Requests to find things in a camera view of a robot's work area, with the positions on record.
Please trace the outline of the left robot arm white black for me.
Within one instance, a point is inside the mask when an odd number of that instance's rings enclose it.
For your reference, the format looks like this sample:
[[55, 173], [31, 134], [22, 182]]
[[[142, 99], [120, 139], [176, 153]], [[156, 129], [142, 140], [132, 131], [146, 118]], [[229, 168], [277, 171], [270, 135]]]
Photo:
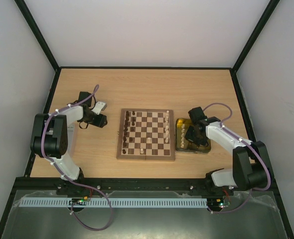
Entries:
[[63, 180], [77, 180], [81, 169], [68, 152], [68, 127], [77, 121], [103, 128], [108, 123], [102, 114], [106, 107], [105, 102], [96, 101], [95, 93], [80, 92], [78, 100], [52, 114], [37, 114], [30, 141], [31, 151], [49, 161]]

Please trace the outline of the wooden folding chess board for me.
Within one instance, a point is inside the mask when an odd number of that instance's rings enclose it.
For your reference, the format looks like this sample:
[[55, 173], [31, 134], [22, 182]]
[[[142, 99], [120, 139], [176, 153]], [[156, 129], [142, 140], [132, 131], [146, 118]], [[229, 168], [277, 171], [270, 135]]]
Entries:
[[[116, 158], [119, 160], [175, 161], [175, 129], [173, 110], [121, 109]], [[128, 132], [124, 132], [126, 111], [129, 111]]]

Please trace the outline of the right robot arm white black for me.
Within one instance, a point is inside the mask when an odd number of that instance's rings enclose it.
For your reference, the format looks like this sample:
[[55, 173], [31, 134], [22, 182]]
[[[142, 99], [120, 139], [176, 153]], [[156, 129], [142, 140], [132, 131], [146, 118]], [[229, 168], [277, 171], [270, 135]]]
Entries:
[[214, 141], [232, 156], [232, 167], [206, 174], [205, 190], [216, 195], [224, 186], [241, 191], [250, 189], [266, 191], [270, 188], [274, 173], [266, 145], [242, 138], [216, 117], [200, 117], [191, 120], [185, 139], [197, 146]]

